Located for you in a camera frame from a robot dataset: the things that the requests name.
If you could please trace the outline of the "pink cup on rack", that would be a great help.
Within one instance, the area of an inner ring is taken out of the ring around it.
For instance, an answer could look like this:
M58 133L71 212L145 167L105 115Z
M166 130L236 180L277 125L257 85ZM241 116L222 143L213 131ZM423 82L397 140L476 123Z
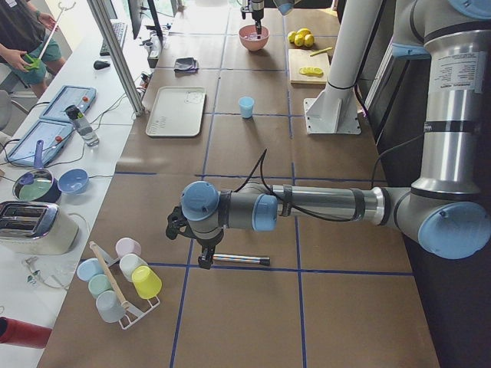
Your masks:
M124 255L135 254L141 255L142 248L138 241L135 239L124 237L120 238L115 244L115 251L119 258L122 258Z

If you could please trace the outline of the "yellow-green cup on rack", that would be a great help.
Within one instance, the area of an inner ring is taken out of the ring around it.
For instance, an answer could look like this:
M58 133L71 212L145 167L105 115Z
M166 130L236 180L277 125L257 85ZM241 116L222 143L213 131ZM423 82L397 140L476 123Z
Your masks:
M154 298L162 289L162 280L149 266L139 266L133 271L131 277L133 285L142 299Z

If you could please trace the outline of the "white cup on rack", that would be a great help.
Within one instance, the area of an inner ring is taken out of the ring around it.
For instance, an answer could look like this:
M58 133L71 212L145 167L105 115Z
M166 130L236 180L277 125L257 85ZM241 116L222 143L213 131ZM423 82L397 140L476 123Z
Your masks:
M147 262L144 261L139 255L134 253L128 253L120 259L120 270L126 280L132 283L132 274L140 266L147 266Z

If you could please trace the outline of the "light blue plastic cup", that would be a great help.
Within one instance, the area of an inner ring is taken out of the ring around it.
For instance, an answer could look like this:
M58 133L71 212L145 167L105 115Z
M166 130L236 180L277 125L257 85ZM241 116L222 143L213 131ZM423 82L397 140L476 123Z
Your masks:
M244 96L239 98L239 109L243 119L249 119L253 115L255 100L252 97Z

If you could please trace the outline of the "mint green cup on rack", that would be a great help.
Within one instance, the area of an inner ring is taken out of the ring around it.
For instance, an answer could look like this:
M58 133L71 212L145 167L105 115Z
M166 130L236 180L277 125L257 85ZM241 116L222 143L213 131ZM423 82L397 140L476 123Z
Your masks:
M112 291L113 288L105 274L97 274L93 276L88 282L88 290L94 299L97 299L99 295L105 291Z

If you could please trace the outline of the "light blue cup on rack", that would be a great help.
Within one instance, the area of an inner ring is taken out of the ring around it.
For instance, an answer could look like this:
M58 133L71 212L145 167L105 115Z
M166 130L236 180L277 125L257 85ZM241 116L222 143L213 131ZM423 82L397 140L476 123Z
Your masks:
M104 271L97 258L89 258L78 265L76 274L80 280L89 282L92 277L104 274Z

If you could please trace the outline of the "grey cup on rack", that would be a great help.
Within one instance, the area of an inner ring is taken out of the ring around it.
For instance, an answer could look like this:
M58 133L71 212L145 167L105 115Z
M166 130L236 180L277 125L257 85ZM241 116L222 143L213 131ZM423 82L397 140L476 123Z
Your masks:
M114 291L104 291L96 299L96 308L102 320L107 323L118 322L126 314Z

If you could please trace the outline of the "pink bowl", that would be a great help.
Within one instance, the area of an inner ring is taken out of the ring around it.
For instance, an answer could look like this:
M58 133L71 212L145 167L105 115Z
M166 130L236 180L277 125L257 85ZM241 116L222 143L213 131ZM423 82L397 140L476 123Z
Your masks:
M258 34L255 25L245 25L239 29L239 40L248 51L259 51L269 40L269 30L262 26L261 34Z

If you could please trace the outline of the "whole yellow lemon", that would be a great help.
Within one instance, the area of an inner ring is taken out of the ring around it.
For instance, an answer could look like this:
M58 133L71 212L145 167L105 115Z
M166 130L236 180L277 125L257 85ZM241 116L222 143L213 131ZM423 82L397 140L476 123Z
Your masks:
M311 34L311 31L308 28L300 28L297 30L297 34L305 36Z
M313 34L306 34L303 38L303 46L306 48L311 48L315 43L315 36Z
M294 43L295 42L295 37L296 37L296 32L295 31L290 31L288 33L288 41L290 43Z
M294 38L294 45L297 47L303 47L305 44L305 37L302 34L296 34Z

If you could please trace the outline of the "steel muddler rod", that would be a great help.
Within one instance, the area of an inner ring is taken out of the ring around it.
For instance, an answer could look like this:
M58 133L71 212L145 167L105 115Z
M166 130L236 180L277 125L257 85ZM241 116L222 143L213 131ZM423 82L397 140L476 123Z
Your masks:
M251 256L251 255L228 255L228 254L214 254L214 261L235 262L252 265L270 265L270 257Z

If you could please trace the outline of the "wooden cutting board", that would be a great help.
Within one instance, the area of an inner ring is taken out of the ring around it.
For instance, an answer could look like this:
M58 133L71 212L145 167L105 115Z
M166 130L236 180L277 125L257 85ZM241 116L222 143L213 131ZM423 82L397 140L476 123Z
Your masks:
M327 83L330 62L327 53L290 49L288 51L288 74L291 84Z

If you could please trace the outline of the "yellow-green knife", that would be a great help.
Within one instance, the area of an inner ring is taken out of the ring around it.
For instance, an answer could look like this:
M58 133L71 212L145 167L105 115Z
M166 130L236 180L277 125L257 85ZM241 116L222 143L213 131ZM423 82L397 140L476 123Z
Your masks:
M317 55L320 55L320 54L325 54L325 53L328 53L329 51L333 50L333 47L328 47L328 48L323 48L321 50L316 50L314 52L311 52L309 57L314 57L314 56L317 56Z

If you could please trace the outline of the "lemon slices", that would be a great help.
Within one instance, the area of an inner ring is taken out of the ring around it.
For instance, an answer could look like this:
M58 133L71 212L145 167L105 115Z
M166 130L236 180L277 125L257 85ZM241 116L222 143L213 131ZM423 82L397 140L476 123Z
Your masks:
M324 75L324 71L319 67L300 67L298 72L300 75L309 77L321 77Z

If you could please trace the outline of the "folded grey cloth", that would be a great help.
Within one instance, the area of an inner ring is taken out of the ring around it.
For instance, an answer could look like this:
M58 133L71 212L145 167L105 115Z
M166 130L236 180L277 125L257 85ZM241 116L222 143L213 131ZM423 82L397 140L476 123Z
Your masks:
M196 73L199 70L199 62L194 57L180 57L175 60L173 69L176 73Z

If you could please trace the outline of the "blue bowl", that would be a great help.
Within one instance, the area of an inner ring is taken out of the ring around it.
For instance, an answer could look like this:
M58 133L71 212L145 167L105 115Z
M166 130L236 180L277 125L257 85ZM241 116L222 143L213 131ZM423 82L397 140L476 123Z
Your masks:
M81 194L89 183L89 175L84 169L70 169L58 180L58 188L66 194Z

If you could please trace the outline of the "cream bear serving tray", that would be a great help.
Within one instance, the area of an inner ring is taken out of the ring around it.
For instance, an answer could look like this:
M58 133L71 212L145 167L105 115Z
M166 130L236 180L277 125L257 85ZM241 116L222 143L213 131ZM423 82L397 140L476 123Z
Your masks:
M204 87L161 87L150 111L146 135L195 137L201 130Z

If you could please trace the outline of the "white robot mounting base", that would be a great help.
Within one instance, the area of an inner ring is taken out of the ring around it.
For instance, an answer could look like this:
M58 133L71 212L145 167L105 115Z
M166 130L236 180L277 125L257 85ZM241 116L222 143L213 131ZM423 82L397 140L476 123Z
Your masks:
M307 133L361 132L354 87L383 4L381 0L346 2L325 88L317 98L304 99Z

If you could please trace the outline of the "black keyboard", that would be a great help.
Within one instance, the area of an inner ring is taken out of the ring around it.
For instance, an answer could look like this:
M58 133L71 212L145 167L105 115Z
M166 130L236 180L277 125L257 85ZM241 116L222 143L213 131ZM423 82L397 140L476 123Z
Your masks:
M125 42L126 33L127 33L127 24L125 22L122 22L122 21L112 21L111 26L112 26L113 33L115 35L115 38L117 39L118 44L121 47L123 47L124 42ZM105 40L102 41L99 55L101 57L110 55L110 50L109 50L108 44Z

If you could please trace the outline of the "clear water bottle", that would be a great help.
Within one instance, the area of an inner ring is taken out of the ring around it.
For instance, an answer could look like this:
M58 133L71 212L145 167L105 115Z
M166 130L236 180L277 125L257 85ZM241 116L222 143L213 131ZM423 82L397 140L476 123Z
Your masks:
M99 143L98 135L77 106L70 105L64 112L71 121L73 128L78 132L87 146L92 147Z

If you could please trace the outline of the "cream toaster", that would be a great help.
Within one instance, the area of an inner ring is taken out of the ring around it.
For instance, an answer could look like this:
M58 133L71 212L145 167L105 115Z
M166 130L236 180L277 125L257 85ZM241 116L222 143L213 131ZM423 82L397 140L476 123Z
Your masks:
M1 245L27 255L62 255L78 234L60 206L46 202L1 203Z

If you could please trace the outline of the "blue teach pendant far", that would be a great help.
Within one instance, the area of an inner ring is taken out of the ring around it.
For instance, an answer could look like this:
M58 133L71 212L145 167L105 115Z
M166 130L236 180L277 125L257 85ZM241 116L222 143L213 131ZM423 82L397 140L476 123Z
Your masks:
M64 85L51 99L39 118L68 123L68 116L64 112L67 107L75 105L82 113L86 113L96 97L97 90L94 87Z

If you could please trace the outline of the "black computer mouse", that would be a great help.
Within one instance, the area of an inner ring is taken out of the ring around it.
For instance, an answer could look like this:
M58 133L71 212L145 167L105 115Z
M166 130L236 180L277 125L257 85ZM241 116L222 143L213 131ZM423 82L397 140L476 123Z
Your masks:
M104 68L107 68L110 66L110 63L108 61L102 61L102 60L96 60L93 64L93 68L96 71L102 70Z

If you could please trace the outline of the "red cylinder bottle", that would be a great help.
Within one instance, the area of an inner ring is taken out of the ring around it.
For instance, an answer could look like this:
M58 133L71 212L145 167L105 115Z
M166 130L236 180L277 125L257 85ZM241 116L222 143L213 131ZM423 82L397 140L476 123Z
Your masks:
M49 327L1 317L1 343L42 349L46 347L51 332Z

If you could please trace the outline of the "person in green shorts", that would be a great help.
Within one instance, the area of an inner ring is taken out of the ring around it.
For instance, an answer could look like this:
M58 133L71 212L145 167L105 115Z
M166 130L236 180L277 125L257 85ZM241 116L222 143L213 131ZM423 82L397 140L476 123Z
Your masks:
M36 9L29 1L1 2L1 62L24 81L36 97L47 89L46 73L56 75L65 59L56 40L47 46L46 31L53 31L52 15Z

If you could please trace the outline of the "aluminium frame post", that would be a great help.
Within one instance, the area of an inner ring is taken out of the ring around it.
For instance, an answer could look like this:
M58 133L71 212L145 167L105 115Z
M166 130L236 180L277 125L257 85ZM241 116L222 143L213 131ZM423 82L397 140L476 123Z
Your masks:
M121 82L121 85L126 93L128 100L133 108L133 112L137 117L140 117L145 109L138 94L135 83L130 73L130 69L124 58L124 53L121 46L118 44L117 39L113 33L111 21L107 10L104 6L104 2L101 0L87 0L89 9L94 17L94 20L101 31L103 39L107 42L110 56L115 66L117 75Z

